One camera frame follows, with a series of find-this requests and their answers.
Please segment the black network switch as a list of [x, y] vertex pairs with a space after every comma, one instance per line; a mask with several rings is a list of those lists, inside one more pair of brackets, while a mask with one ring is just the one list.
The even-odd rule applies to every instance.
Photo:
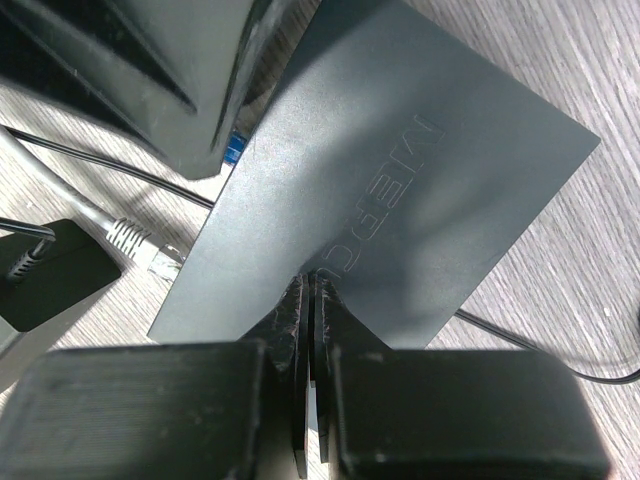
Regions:
[[150, 330], [235, 340], [297, 274], [426, 346], [599, 138], [401, 1], [324, 1]]

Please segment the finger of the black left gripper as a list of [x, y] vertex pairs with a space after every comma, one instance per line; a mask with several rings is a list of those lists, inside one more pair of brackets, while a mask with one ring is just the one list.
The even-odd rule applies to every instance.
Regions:
[[188, 180], [216, 176], [276, 41], [311, 1], [5, 1], [1, 82], [129, 139]]

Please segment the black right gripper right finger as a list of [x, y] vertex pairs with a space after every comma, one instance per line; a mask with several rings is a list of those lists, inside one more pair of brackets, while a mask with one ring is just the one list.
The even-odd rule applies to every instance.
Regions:
[[395, 350], [314, 275], [319, 455], [334, 479], [605, 479], [569, 369], [524, 350]]

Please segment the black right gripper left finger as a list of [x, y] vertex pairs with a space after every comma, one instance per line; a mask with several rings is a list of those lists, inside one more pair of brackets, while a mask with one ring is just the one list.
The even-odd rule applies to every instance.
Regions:
[[303, 479], [309, 281], [232, 342], [55, 350], [1, 416], [5, 479]]

